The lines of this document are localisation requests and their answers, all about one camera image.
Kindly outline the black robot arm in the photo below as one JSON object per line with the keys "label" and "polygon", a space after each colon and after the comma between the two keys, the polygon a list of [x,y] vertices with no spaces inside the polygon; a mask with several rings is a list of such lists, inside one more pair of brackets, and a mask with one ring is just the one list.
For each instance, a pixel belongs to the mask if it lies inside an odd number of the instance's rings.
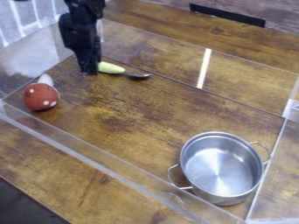
{"label": "black robot arm", "polygon": [[102,61],[98,21],[103,18],[106,0],[64,0],[64,2],[70,11],[59,18],[63,44],[75,53],[80,71],[96,75]]}

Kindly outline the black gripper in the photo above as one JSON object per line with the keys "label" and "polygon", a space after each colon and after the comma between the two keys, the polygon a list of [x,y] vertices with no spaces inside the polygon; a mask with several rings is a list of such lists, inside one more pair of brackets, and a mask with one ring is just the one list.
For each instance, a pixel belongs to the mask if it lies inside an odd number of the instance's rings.
{"label": "black gripper", "polygon": [[96,75],[102,51],[95,17],[64,13],[59,19],[59,29],[63,44],[76,55],[80,71]]}

